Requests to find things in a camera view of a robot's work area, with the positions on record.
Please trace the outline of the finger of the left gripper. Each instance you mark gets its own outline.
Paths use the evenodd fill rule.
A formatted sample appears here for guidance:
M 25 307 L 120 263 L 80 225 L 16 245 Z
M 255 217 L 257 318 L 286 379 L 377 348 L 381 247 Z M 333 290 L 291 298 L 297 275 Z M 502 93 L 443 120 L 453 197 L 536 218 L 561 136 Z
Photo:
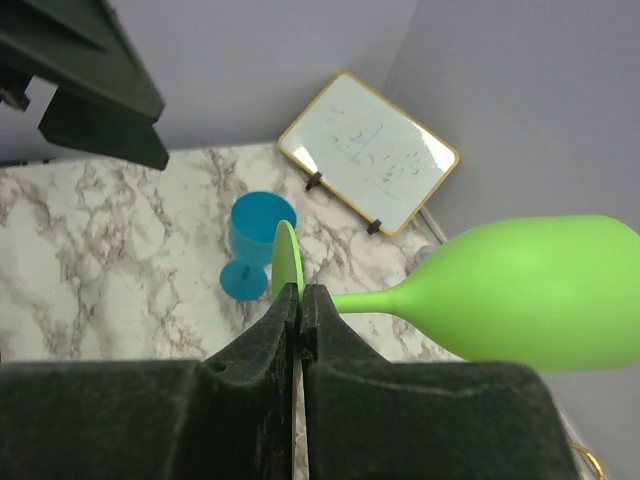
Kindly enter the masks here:
M 164 101 L 106 1 L 3 1 L 1 64 L 156 122 Z
M 164 106 L 152 84 L 114 90 L 61 86 L 38 129 L 51 144 L 164 170 L 169 153 L 154 128 Z

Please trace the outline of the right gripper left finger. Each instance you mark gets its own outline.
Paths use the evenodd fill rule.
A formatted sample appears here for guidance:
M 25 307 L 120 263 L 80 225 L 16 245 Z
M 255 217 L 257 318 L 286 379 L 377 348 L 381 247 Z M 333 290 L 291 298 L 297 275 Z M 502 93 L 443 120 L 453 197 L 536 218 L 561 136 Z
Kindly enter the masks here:
M 1 368 L 5 479 L 289 479 L 295 285 L 207 360 Z

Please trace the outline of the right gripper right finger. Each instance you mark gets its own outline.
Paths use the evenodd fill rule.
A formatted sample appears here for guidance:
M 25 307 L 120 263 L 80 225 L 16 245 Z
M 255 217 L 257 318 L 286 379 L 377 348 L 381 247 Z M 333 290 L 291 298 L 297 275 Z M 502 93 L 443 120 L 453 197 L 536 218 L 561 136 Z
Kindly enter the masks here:
M 309 474 L 314 479 L 575 479 L 551 395 L 529 367 L 393 363 L 322 285 L 301 303 Z

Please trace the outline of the blue plastic wine glass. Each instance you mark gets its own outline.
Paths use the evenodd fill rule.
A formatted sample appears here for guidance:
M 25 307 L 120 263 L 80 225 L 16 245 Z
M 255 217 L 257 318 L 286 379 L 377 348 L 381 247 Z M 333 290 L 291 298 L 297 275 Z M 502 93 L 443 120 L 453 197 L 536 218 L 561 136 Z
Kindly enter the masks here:
M 295 227 L 296 212 L 285 198 L 273 192 L 251 191 L 232 205 L 228 230 L 232 258 L 219 276 L 229 297 L 249 302 L 265 293 L 265 267 L 272 262 L 277 227 L 283 220 Z

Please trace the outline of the green plastic wine glass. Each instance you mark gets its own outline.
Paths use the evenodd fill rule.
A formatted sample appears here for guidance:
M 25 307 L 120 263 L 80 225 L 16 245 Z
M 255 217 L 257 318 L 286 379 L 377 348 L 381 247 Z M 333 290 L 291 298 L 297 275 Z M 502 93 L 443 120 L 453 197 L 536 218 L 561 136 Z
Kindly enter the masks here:
M 341 314 L 398 317 L 467 361 L 623 368 L 639 359 L 639 236 L 604 215 L 497 221 L 441 245 L 393 287 L 330 301 Z

